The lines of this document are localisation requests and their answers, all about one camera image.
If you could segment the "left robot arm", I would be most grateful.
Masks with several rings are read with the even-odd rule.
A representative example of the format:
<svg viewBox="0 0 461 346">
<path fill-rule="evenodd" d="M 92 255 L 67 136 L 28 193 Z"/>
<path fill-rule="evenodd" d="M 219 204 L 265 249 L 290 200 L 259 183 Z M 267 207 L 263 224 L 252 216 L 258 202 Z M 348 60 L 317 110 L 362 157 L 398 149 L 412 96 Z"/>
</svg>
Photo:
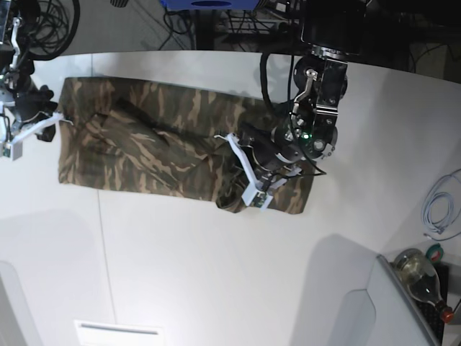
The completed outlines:
<svg viewBox="0 0 461 346">
<path fill-rule="evenodd" d="M 285 16 L 289 37 L 273 51 L 302 53 L 290 63 L 289 83 L 298 91 L 280 107 L 267 90 L 268 52 L 261 55 L 263 100 L 273 115 L 283 119 L 269 132 L 250 125 L 244 128 L 254 161 L 268 172 L 290 169 L 301 161 L 312 167 L 336 148 L 339 102 L 346 93 L 347 58 L 360 52 L 366 1 L 289 1 Z"/>
</svg>

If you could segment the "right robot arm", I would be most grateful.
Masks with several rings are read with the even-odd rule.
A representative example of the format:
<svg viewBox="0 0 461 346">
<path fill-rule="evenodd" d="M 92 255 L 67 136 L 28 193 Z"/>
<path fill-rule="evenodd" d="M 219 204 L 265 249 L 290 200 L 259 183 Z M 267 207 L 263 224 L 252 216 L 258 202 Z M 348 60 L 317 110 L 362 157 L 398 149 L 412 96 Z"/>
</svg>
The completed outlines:
<svg viewBox="0 0 461 346">
<path fill-rule="evenodd" d="M 30 52 L 32 34 L 37 29 L 40 5 L 37 1 L 1 2 L 1 102 L 21 125 L 53 115 L 57 104 L 47 86 L 36 87 Z"/>
</svg>

